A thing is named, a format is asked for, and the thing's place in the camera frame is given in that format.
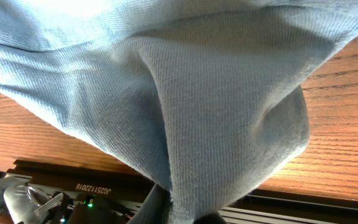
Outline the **light blue t-shirt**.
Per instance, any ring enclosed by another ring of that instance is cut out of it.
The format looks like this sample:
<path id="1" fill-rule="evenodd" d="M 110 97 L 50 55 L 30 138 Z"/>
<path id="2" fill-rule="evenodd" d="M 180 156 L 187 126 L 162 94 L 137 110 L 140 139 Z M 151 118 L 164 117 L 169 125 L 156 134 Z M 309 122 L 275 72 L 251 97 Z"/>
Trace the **light blue t-shirt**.
<path id="1" fill-rule="evenodd" d="M 301 89 L 358 1 L 0 1 L 0 93 L 155 182 L 134 223 L 193 223 L 310 138 Z"/>

